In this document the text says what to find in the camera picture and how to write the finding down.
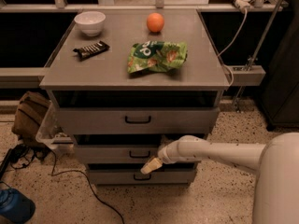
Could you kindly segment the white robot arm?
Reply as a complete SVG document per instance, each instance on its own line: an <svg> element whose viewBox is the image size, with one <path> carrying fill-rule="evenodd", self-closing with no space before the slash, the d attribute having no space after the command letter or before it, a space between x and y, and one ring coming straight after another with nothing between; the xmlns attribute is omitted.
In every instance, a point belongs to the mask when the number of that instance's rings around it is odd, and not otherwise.
<svg viewBox="0 0 299 224"><path fill-rule="evenodd" d="M212 143L184 135L159 146L141 173L203 159L256 175L252 224L299 224L299 133L284 133L266 144Z"/></svg>

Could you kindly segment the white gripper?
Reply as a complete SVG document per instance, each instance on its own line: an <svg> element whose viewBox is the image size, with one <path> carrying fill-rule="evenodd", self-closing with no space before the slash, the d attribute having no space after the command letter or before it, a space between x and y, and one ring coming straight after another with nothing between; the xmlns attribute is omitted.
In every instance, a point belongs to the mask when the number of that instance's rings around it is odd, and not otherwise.
<svg viewBox="0 0 299 224"><path fill-rule="evenodd" d="M141 173L147 175L164 164L172 164L179 161L180 155L178 153L178 141L169 144L162 144L158 148L157 157L150 158L141 168Z"/></svg>

